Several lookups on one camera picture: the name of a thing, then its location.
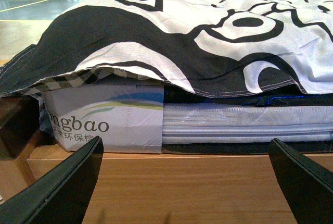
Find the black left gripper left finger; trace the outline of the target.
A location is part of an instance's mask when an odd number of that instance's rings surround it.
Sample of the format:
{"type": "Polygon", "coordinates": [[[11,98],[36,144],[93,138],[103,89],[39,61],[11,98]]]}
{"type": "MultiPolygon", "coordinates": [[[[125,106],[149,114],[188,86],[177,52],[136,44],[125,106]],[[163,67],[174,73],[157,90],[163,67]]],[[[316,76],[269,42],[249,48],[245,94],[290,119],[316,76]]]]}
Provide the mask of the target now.
{"type": "Polygon", "coordinates": [[[96,136],[1,204],[1,223],[82,223],[94,192],[104,153],[96,136]]]}

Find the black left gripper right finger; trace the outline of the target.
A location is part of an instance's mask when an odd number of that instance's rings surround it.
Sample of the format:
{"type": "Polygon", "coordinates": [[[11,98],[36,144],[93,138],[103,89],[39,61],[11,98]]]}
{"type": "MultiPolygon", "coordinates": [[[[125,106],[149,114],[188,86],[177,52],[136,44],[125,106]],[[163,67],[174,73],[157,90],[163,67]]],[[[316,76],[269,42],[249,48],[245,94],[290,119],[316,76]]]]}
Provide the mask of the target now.
{"type": "Polygon", "coordinates": [[[268,155],[297,223],[332,223],[332,172],[279,139],[268,155]]]}

